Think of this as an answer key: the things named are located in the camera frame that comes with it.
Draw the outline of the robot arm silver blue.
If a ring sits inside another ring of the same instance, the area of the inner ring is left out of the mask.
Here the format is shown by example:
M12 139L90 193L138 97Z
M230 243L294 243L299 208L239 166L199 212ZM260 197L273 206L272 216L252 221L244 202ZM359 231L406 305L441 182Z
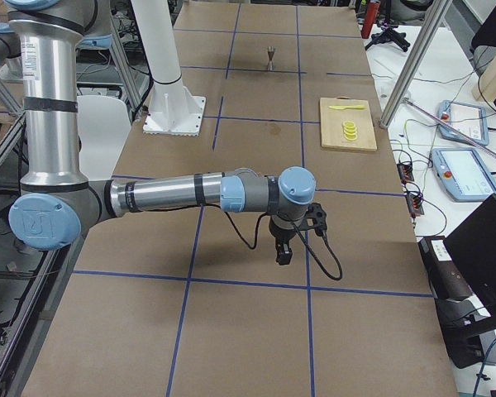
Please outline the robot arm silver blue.
M290 241L313 211L314 176L298 166L279 176L253 170L167 179L90 181L79 168L76 50L112 44L107 1L10 1L10 27L18 34L24 84L29 169L8 219L28 246L53 251L91 227L126 213L214 206L225 213L269 216L276 260L287 265Z
M0 22L0 66L3 64L14 77L22 78L21 42L7 22Z

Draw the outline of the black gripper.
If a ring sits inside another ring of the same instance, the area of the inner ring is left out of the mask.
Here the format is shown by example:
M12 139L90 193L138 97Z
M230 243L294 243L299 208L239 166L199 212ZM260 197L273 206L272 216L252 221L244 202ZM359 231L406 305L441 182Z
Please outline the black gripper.
M275 261L279 265L289 265L293 257L293 250L290 241L293 239L293 229L284 228L278 222L277 217L272 216L269 220L269 232L274 237L274 247L276 250Z

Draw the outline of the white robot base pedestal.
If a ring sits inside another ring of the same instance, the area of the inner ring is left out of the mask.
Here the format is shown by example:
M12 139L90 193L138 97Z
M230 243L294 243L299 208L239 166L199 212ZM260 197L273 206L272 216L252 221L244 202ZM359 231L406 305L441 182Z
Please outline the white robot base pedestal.
M198 135L206 99L184 85L168 3L135 0L131 5L153 81L144 132Z

